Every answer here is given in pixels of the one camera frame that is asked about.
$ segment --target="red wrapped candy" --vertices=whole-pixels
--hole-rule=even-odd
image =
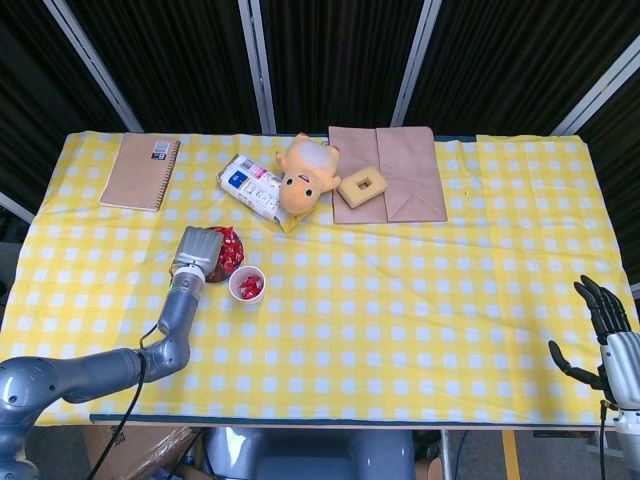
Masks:
[[[262,279],[257,276],[248,277],[244,282],[240,284],[240,297],[243,300],[251,300],[258,296],[258,294],[264,288]]]
[[[240,266],[244,260],[244,247],[236,232],[233,231],[233,227],[211,227],[211,230],[223,236],[218,264],[213,273],[207,277],[208,283],[217,283],[229,278]]]

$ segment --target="black curtain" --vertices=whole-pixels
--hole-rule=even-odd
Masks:
[[[578,132],[589,145],[631,283],[640,282],[640,72]]]
[[[35,213],[68,133],[124,125],[43,2],[0,2],[0,45],[0,191]]]
[[[67,3],[145,131],[261,131],[237,2]]]
[[[405,124],[547,135],[639,34],[637,1],[444,0]]]
[[[261,0],[278,132],[389,126],[422,0]]]

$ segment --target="barcode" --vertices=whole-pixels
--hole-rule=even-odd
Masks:
[[[169,153],[169,146],[171,142],[156,142],[156,146],[153,149],[153,153],[158,155],[166,155]]]

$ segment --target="gray robot arm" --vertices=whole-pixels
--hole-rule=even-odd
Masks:
[[[153,382],[189,362],[189,332],[205,276],[215,268],[222,235],[187,227],[174,265],[169,293],[158,320],[162,340],[144,349],[120,348],[86,357],[60,360],[17,357],[0,363],[0,479],[35,480],[37,468],[24,455],[26,437],[40,414],[62,398],[82,403],[119,392],[140,378]]]

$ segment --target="gingham cloth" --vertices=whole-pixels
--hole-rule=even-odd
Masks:
[[[553,366],[547,341],[574,365],[596,365],[572,287],[581,273],[618,294],[636,328],[637,317],[579,138],[438,143],[447,223],[333,225],[324,195],[289,235],[223,192],[216,174],[238,152],[277,171],[274,154],[291,138],[180,136],[158,213],[99,205],[120,139],[67,138],[20,254],[3,359],[136,347],[158,318],[184,228],[233,225],[245,263],[267,276],[263,302],[242,306],[226,284],[206,286],[191,362],[146,384],[134,413],[597,423],[600,395]],[[40,424],[122,413],[132,394],[58,401]]]

